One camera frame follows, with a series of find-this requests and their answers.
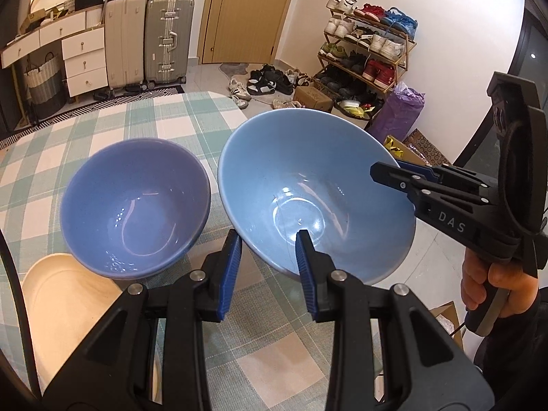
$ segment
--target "beige suitcase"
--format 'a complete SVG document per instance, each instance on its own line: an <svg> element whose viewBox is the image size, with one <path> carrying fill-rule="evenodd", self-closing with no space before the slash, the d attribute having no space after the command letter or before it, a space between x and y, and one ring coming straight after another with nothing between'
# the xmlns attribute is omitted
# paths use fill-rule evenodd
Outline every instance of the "beige suitcase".
<svg viewBox="0 0 548 411"><path fill-rule="evenodd" d="M146 0L106 3L105 54L111 89L141 84L145 78L143 44Z"/></svg>

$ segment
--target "purple bag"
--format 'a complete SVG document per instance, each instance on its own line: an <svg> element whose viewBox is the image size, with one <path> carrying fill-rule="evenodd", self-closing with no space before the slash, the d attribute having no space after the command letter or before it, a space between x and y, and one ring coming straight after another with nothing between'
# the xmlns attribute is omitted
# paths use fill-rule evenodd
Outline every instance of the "purple bag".
<svg viewBox="0 0 548 411"><path fill-rule="evenodd" d="M388 135L403 141L424 107L424 94L400 82L367 130L381 144Z"/></svg>

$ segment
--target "white wall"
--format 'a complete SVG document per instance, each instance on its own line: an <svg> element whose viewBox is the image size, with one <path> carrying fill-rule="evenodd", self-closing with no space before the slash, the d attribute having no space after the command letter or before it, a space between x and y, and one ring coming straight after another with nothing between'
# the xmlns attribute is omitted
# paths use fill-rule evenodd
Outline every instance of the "white wall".
<svg viewBox="0 0 548 411"><path fill-rule="evenodd" d="M325 41L327 0L297 0L278 59L313 74ZM493 71L507 72L520 34L524 0L359 0L397 6L419 22L404 81L426 93L415 127L455 160L490 108Z"/></svg>

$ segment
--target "gray suitcase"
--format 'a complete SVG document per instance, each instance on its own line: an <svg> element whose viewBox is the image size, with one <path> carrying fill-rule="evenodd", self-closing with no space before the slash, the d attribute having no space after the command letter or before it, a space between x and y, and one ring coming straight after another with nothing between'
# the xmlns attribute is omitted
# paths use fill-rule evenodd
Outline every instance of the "gray suitcase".
<svg viewBox="0 0 548 411"><path fill-rule="evenodd" d="M157 83L186 83L194 0L149 0L145 23L145 76Z"/></svg>
<svg viewBox="0 0 548 411"><path fill-rule="evenodd" d="M141 84L146 0L112 0L105 9L106 72L111 89Z"/></svg>

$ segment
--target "blue bowl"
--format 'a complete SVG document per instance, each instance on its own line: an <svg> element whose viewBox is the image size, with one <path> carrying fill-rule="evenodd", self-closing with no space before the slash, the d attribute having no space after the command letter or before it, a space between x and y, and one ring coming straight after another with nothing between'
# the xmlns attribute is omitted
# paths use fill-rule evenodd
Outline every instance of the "blue bowl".
<svg viewBox="0 0 548 411"><path fill-rule="evenodd" d="M209 216L211 189L200 161L172 142L131 139L94 154L61 203L70 252L104 277L158 273L194 244Z"/></svg>
<svg viewBox="0 0 548 411"><path fill-rule="evenodd" d="M415 234L407 196L369 175L396 161L347 120L312 109L279 109L242 124L219 162L221 199L234 227L275 269L298 278L295 236L364 283L392 273Z"/></svg>

